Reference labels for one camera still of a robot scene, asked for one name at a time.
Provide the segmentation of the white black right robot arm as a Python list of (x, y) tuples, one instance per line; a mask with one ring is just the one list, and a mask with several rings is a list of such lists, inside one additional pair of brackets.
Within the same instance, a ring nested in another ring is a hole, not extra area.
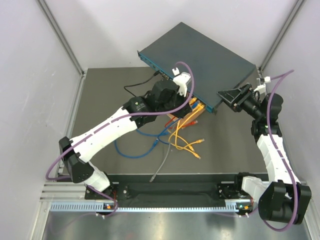
[(218, 91), (217, 95), (234, 112), (245, 111), (253, 117), (251, 134), (268, 174), (269, 183), (264, 183), (253, 173), (239, 173), (233, 185), (234, 194), (239, 198), (249, 195), (256, 201), (259, 216), (264, 221), (301, 224), (312, 192), (293, 172), (283, 146), (278, 123), (283, 98), (277, 93), (268, 93), (260, 100), (260, 93), (249, 83)]

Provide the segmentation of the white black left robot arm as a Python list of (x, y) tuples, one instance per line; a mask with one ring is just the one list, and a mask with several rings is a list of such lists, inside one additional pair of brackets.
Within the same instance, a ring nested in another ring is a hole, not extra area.
[(189, 114), (194, 88), (194, 80), (159, 80), (151, 90), (130, 98), (112, 116), (87, 132), (73, 138), (63, 137), (59, 141), (59, 158), (72, 182), (84, 183), (102, 198), (109, 198), (114, 187), (91, 159), (123, 135), (154, 122), (157, 116), (172, 114), (183, 118)]

